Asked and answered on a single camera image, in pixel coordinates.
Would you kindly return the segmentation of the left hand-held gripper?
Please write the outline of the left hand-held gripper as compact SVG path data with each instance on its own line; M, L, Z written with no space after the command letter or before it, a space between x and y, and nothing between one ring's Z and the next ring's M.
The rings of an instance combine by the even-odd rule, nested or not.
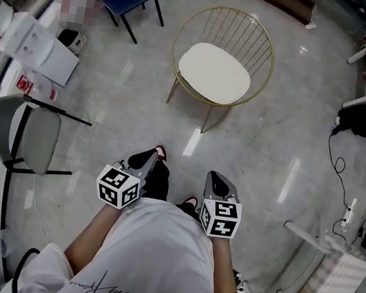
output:
M157 162L157 151L127 152L113 164L107 164L96 180L100 200L123 209L138 200L146 177Z

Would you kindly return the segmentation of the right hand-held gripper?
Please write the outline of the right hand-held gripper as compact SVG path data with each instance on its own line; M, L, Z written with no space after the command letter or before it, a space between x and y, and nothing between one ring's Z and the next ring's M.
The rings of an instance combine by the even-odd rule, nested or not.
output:
M242 204L234 184L217 171L206 175L199 219L206 235L232 239L240 225Z

